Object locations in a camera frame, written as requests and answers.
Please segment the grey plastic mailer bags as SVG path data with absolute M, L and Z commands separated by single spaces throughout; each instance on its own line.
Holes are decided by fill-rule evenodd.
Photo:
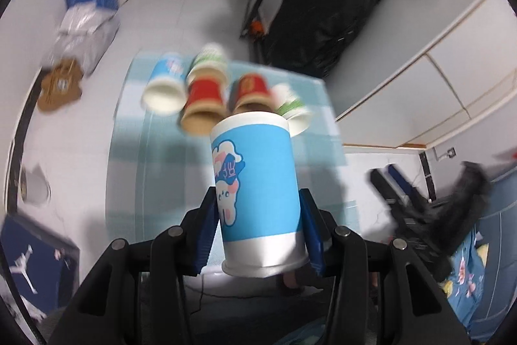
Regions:
M 41 67 L 51 68 L 61 59 L 76 59 L 84 76 L 90 76 L 117 35 L 120 22 L 115 10 L 95 3 L 75 4 L 63 17 L 57 37 L 43 56 Z

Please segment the red paper cup right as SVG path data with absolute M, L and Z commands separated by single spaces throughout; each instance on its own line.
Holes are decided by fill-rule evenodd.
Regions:
M 230 95 L 233 114 L 264 111 L 273 112 L 272 96 L 266 79 L 259 73 L 246 73 L 234 84 Z

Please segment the green white cup rear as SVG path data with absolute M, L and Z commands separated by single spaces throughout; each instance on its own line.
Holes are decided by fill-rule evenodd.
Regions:
M 223 47 L 218 43 L 208 43 L 197 53 L 187 75 L 187 85 L 196 79 L 211 78 L 223 86 L 229 84 L 228 58 Z

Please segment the blue Jordan shoe box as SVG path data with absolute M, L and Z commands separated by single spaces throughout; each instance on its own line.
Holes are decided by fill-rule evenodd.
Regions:
M 22 215 L 8 215 L 1 228 L 11 277 L 32 319 L 40 322 L 65 307 L 79 285 L 80 250 Z

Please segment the grey trash bin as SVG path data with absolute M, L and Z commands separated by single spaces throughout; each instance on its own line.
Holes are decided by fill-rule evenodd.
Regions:
M 23 203 L 33 206 L 46 204 L 51 196 L 51 188 L 40 166 L 21 168 L 19 192 Z

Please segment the black backpack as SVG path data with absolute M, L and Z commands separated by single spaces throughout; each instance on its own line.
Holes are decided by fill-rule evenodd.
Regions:
M 266 34 L 274 67 L 324 78 L 381 0 L 282 0 Z

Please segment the wall power socket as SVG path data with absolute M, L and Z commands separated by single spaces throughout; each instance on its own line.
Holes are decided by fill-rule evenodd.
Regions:
M 449 148 L 448 151 L 446 151 L 446 157 L 447 158 L 453 158 L 457 155 L 456 149 L 454 147 Z

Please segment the teal checked tablecloth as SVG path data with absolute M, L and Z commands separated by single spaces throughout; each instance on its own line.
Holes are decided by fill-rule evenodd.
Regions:
M 105 220 L 110 237 L 131 243 L 153 239 L 200 205 L 214 183 L 209 141 L 181 131 L 177 115 L 148 113 L 143 89 L 160 58 L 140 52 L 130 64 L 115 113 L 107 172 Z M 345 194 L 346 158 L 323 81 L 234 61 L 230 76 L 257 72 L 274 86 L 287 83 L 309 107 L 309 128 L 293 139 L 300 187 L 340 225 L 359 229 L 357 206 Z

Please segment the green white cup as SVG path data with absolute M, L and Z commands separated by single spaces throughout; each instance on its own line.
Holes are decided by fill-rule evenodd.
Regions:
M 275 111 L 288 121 L 291 137 L 302 134 L 311 124 L 312 113 L 288 83 L 280 83 L 271 88 Z
M 228 58 L 223 47 L 218 43 L 208 43 L 197 53 L 187 75 L 187 85 L 196 79 L 211 78 L 223 86 L 229 84 Z

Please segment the brown suede shoe front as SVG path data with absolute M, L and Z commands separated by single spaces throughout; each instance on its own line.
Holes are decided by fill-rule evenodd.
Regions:
M 51 113 L 81 98 L 83 72 L 76 59 L 63 58 L 41 81 L 37 106 L 42 113 Z

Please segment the red paper cup left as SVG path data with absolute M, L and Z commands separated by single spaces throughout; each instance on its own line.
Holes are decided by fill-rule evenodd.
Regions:
M 189 135 L 208 136 L 226 116 L 221 82 L 213 77 L 194 79 L 188 89 L 181 128 Z

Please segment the blue paper cup lying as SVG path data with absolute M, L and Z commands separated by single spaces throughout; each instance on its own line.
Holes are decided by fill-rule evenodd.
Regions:
M 179 113 L 187 101 L 187 67 L 175 52 L 164 53 L 144 87 L 141 101 L 145 109 L 158 115 Z

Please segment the blue cartoon paper cup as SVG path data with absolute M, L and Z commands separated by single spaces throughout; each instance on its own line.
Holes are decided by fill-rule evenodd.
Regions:
M 210 134 L 223 271 L 272 277 L 308 261 L 288 121 L 262 111 L 232 115 Z

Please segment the red paper cup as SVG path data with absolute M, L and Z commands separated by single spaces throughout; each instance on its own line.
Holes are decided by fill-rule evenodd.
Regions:
M 221 82 L 213 77 L 194 79 L 188 89 L 181 128 L 189 135 L 208 136 L 226 116 Z
M 273 112 L 272 96 L 266 79 L 259 73 L 246 73 L 234 84 L 230 95 L 233 114 L 264 111 Z

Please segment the green white cup right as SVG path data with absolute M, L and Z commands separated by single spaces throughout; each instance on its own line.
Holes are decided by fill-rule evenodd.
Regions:
M 288 121 L 291 137 L 302 134 L 311 124 L 312 113 L 288 83 L 280 83 L 271 88 L 275 111 Z

